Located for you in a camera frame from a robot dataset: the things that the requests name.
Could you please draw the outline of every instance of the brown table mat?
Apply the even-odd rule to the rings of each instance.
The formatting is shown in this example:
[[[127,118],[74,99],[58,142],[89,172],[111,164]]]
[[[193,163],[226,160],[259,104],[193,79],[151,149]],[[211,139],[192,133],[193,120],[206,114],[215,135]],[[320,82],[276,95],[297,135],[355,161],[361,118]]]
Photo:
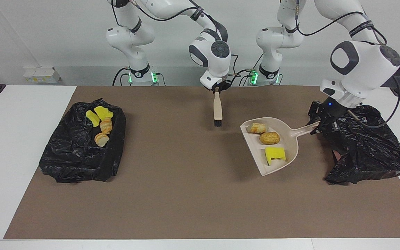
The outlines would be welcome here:
[[[124,154],[109,182],[56,183],[38,170],[5,239],[400,238],[400,180],[329,185],[334,162],[320,136],[262,177],[240,125],[276,117],[308,122],[318,87],[83,87],[69,105],[104,98],[127,115]]]

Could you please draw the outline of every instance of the trash bag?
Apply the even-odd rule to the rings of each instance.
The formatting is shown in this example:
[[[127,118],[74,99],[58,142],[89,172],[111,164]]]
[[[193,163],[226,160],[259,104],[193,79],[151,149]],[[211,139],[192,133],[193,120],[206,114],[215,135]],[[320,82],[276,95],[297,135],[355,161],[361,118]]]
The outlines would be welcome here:
[[[381,113],[371,106],[351,110],[367,125],[382,124]],[[325,178],[331,184],[380,180],[400,176],[400,143],[388,125],[367,128],[349,114],[337,121],[340,130],[325,133],[341,158]]]
[[[94,128],[86,117],[86,111],[93,111],[97,106],[108,108],[114,113],[113,128],[105,147],[99,147],[94,140],[95,135],[101,133],[100,126]],[[51,135],[39,167],[43,174],[54,177],[57,182],[105,182],[117,174],[123,154],[125,130],[126,117],[121,108],[103,99],[92,103],[75,103]]]

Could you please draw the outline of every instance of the dustpan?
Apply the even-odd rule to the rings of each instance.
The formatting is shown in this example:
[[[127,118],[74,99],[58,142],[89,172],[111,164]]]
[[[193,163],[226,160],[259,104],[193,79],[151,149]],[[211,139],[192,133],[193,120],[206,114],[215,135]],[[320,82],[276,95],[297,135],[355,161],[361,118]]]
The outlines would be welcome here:
[[[259,134],[252,134],[248,133],[247,131],[247,128],[251,127],[254,122],[265,124],[267,126],[267,132],[278,133],[281,138],[280,142],[275,145],[262,144],[259,139]],[[249,150],[251,151],[252,157],[254,158],[257,167],[259,168],[260,174],[262,176],[265,176],[267,174],[279,171],[292,163],[299,153],[299,142],[297,141],[297,138],[307,133],[311,133],[311,131],[318,125],[319,122],[316,122],[314,124],[294,130],[290,128],[288,124],[279,119],[264,117],[248,120],[240,126],[240,129],[242,130],[243,136],[245,137],[246,143],[248,144]],[[267,147],[284,148],[285,160],[273,159],[271,160],[270,166],[265,155],[265,148]]]

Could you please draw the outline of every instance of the white wall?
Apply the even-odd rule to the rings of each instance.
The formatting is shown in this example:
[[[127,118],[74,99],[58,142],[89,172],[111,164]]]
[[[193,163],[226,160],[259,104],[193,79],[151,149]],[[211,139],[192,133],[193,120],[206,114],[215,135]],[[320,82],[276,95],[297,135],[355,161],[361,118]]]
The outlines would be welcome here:
[[[389,45],[400,53],[400,1],[360,0]],[[261,50],[255,36],[260,28],[279,26],[278,0],[197,0],[229,31],[229,45],[240,54],[237,68],[252,66]],[[113,73],[127,65],[124,55],[105,40],[115,25],[106,0],[0,0],[0,10],[19,37],[43,66],[55,66],[65,84],[111,84]],[[144,46],[148,58],[165,74],[171,85],[199,84],[202,69],[188,55],[188,45],[201,27],[187,16],[155,22],[142,16],[156,30],[154,43]],[[329,21],[318,13],[313,1],[307,3],[301,29],[311,32]],[[308,37],[297,49],[284,49],[284,84],[318,85],[322,78],[335,76],[328,59],[332,49],[349,35],[338,24]],[[23,67],[33,65],[0,25],[0,82],[26,84]]]

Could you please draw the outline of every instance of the white table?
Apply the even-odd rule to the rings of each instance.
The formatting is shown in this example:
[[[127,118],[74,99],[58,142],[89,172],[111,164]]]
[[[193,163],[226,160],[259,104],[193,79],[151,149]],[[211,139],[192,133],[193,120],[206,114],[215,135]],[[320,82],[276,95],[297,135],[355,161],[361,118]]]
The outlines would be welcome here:
[[[0,94],[0,249],[400,249],[400,239],[2,240],[75,88],[7,86]],[[388,117],[396,99],[378,89],[364,103]],[[389,126],[400,141],[400,107]]]

